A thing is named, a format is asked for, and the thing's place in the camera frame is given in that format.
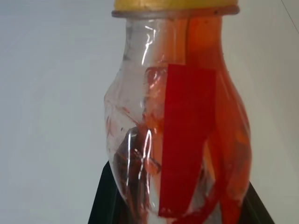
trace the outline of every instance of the bottle neck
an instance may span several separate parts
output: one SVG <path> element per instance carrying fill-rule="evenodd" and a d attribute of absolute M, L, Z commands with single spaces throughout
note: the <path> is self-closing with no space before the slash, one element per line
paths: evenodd
<path fill-rule="evenodd" d="M 124 62 L 142 67 L 169 63 L 221 69 L 222 18 L 127 20 Z"/>

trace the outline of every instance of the white background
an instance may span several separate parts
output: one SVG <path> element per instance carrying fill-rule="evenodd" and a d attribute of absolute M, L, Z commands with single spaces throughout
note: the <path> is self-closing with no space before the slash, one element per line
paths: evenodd
<path fill-rule="evenodd" d="M 284 0 L 299 28 L 299 1 Z M 251 181 L 298 224 L 299 34 L 281 0 L 241 0 L 223 46 L 252 130 Z M 0 0 L 0 223 L 84 224 L 107 161 L 103 97 L 125 21 L 112 0 Z"/>

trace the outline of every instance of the yellow bottle cap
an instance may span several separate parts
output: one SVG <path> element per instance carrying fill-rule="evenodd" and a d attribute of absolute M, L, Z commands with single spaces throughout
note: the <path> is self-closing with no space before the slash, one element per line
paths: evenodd
<path fill-rule="evenodd" d="M 151 12 L 161 10 L 237 7 L 237 5 L 238 0 L 115 0 L 114 9 L 118 12 Z"/>

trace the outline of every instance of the red paper strip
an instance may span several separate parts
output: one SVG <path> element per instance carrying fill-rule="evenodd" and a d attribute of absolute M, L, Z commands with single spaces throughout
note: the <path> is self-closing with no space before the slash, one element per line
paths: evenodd
<path fill-rule="evenodd" d="M 168 67 L 159 216 L 179 217 L 189 207 L 215 127 L 215 79 L 214 70 Z"/>

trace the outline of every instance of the clear plastic bottle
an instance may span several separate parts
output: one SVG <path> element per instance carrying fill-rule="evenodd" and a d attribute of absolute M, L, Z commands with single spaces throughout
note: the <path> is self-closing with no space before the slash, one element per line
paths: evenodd
<path fill-rule="evenodd" d="M 249 184 L 250 130 L 223 59 L 221 26 L 237 2 L 167 2 L 115 3 L 127 30 L 105 95 L 113 175 L 133 224 L 236 224 Z"/>

